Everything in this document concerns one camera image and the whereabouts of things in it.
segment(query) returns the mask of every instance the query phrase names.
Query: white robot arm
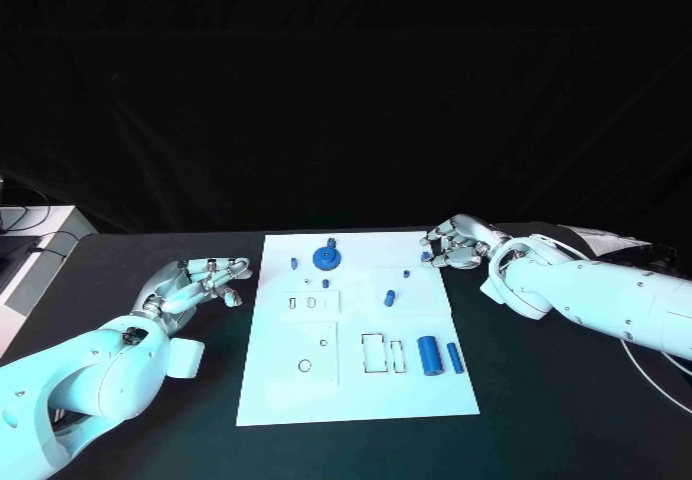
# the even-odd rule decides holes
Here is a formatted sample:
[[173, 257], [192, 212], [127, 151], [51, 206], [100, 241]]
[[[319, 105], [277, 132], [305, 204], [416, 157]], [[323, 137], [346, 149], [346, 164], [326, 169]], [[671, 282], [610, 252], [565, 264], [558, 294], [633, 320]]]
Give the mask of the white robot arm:
[[[250, 260], [173, 262], [155, 274], [130, 315], [0, 368], [0, 472], [3, 478], [44, 479], [87, 445], [152, 403], [166, 375], [192, 378], [204, 344], [169, 337], [195, 305], [222, 297], [225, 286], [253, 275]], [[52, 424], [48, 408], [81, 415]]]
[[580, 325], [692, 360], [691, 281], [591, 261], [541, 235], [512, 238], [469, 215], [447, 220], [421, 244], [437, 239], [431, 265], [469, 269], [489, 258], [480, 289], [521, 315], [540, 320], [555, 308]]

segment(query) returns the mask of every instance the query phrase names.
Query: black table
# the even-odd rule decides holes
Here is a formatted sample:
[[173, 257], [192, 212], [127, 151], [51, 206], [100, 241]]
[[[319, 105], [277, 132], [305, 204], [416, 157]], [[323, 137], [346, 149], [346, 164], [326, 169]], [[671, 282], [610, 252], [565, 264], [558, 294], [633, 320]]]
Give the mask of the black table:
[[485, 268], [443, 271], [480, 415], [237, 427], [263, 245], [253, 232], [80, 243], [3, 364], [127, 314], [170, 260], [247, 256], [255, 275], [234, 282], [244, 305], [204, 304], [182, 331], [206, 344], [198, 378], [166, 379], [55, 478], [692, 478], [692, 417], [619, 341], [555, 312], [535, 322], [498, 305], [479, 291]]

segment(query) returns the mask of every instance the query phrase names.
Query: white paper sheet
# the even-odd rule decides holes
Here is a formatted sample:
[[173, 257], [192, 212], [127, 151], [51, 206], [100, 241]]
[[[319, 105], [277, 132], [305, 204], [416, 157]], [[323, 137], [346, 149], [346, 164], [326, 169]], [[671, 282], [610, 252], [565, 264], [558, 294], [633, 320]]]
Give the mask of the white paper sheet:
[[[267, 236], [240, 426], [479, 413], [443, 279], [437, 269], [420, 264], [421, 253], [430, 252], [418, 243], [424, 235], [421, 231]], [[329, 237], [336, 239], [342, 264], [323, 272], [312, 257]], [[292, 257], [299, 260], [297, 270], [292, 270]], [[411, 272], [408, 278], [404, 270]], [[323, 279], [329, 289], [322, 288]], [[392, 307], [384, 305], [388, 290], [397, 292]], [[296, 309], [289, 308], [290, 298], [300, 302]], [[310, 309], [303, 306], [307, 298], [316, 298]], [[317, 370], [310, 377], [296, 364], [299, 357], [315, 357], [322, 359], [316, 365], [326, 368], [317, 337], [328, 336], [328, 325], [338, 345], [336, 380], [329, 370]], [[384, 334], [388, 373], [364, 371], [364, 333]], [[426, 335], [437, 337], [440, 347], [446, 373], [437, 377], [423, 374], [417, 339]], [[403, 342], [405, 373], [394, 372], [392, 340]], [[449, 342], [459, 345], [466, 367], [460, 375], [447, 354]]]

